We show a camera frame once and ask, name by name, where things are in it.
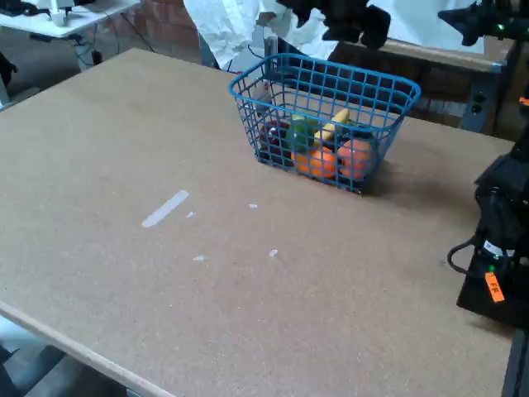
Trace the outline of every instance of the black device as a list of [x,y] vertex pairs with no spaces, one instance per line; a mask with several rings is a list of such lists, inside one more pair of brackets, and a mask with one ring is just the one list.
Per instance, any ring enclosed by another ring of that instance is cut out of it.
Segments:
[[360,41],[377,50],[388,39],[391,16],[376,6],[367,6],[368,0],[278,0],[298,16],[299,25],[310,17],[313,8],[325,16],[323,22],[329,30],[323,40]]
[[509,0],[483,0],[467,8],[441,11],[439,18],[463,35],[463,45],[474,45],[483,36],[529,40],[527,0],[521,0],[517,9]]
[[[463,45],[481,36],[529,41],[529,2],[515,10],[508,0],[487,0],[467,8],[439,12],[439,17],[463,35]],[[498,157],[476,180],[475,199],[481,219],[474,235],[450,250],[450,266],[465,274],[458,306],[502,323],[529,331],[529,85],[520,99],[528,120],[520,139]],[[474,247],[468,270],[454,264],[453,256]],[[503,299],[495,301],[493,293]]]
[[16,17],[24,12],[21,0],[0,0],[0,14]]
[[35,4],[32,4],[30,2],[22,2],[22,9],[22,15],[25,15],[26,17],[34,17],[35,15],[39,14],[50,15],[50,10],[37,8]]

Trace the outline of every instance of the tan table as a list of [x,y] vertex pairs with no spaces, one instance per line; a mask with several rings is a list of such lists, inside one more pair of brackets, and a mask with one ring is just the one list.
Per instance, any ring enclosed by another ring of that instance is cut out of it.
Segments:
[[[349,48],[354,51],[365,49],[360,45],[350,45]],[[388,40],[380,50],[390,55],[426,63],[425,71],[430,65],[435,65],[442,69],[456,69],[470,74],[472,84],[460,128],[484,132],[491,118],[493,129],[495,128],[496,119],[520,59],[522,46],[512,40],[500,41],[494,37],[485,37],[483,55],[438,50],[396,40]]]
[[144,396],[498,396],[445,258],[511,144],[408,119],[361,198],[256,162],[231,77],[132,50],[0,115],[0,313]]

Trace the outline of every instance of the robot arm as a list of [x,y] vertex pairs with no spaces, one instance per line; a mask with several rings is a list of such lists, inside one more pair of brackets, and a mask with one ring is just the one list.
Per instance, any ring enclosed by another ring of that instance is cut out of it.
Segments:
[[439,18],[463,35],[463,45],[474,45],[482,36],[529,40],[527,0],[483,0],[467,8],[441,11]]
[[300,25],[308,20],[313,8],[318,8],[329,28],[324,40],[360,41],[377,50],[388,38],[391,16],[376,6],[368,6],[368,0],[278,0],[278,3],[291,8]]

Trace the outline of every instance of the orange tag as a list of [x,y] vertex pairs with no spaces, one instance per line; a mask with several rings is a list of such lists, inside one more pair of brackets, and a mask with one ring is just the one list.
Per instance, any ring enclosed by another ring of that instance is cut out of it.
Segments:
[[492,271],[485,273],[485,281],[487,281],[488,290],[493,297],[494,303],[503,302],[505,298],[503,297],[502,289],[499,287],[496,275]]

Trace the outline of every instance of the plastic fruit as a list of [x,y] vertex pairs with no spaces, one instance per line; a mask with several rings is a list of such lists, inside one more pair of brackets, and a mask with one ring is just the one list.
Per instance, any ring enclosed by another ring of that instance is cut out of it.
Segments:
[[294,118],[287,130],[285,141],[291,151],[306,153],[314,144],[314,134],[317,131],[317,121],[310,118]]
[[261,127],[258,145],[261,157],[264,157],[265,160],[271,158],[278,164],[283,164],[284,159],[290,163],[290,151],[288,150],[287,142],[283,139],[289,127],[287,122],[277,122],[276,120],[266,122]]
[[[349,120],[349,109],[341,109],[335,116],[332,118],[333,122],[342,122],[345,123]],[[328,122],[320,131],[315,135],[316,142],[320,143],[321,141],[332,141],[336,129],[336,125],[332,122]]]
[[308,155],[293,152],[292,160],[296,169],[303,174],[318,178],[332,178],[336,175],[337,158],[326,147],[318,147]]
[[337,154],[343,163],[340,173],[353,179],[364,178],[371,171],[377,155],[373,143],[361,139],[347,141],[338,149]]

